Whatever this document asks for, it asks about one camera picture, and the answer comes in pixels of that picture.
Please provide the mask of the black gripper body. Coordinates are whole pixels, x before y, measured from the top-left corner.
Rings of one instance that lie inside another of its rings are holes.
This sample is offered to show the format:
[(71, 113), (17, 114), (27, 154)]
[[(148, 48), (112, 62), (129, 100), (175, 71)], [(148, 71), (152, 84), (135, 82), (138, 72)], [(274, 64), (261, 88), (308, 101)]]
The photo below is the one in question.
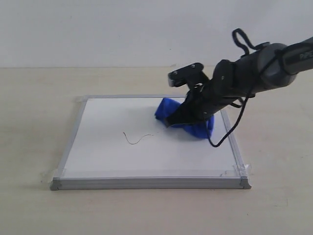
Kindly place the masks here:
[(187, 120), (208, 120), (216, 112), (232, 106), (242, 108), (242, 97), (229, 95), (231, 87), (214, 80), (188, 85), (184, 101), (184, 117)]

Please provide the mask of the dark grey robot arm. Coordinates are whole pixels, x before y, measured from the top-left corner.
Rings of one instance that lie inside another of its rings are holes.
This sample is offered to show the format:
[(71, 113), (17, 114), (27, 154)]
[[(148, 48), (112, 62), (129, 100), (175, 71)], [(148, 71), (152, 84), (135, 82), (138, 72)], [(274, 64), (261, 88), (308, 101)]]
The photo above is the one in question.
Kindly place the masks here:
[(196, 62), (168, 74), (171, 87), (187, 85), (189, 91), (178, 109), (164, 119), (166, 126), (195, 124), (240, 98), (290, 85), (297, 74), (313, 68), (313, 40), (285, 45), (265, 43), (235, 62), (221, 60), (212, 78)]

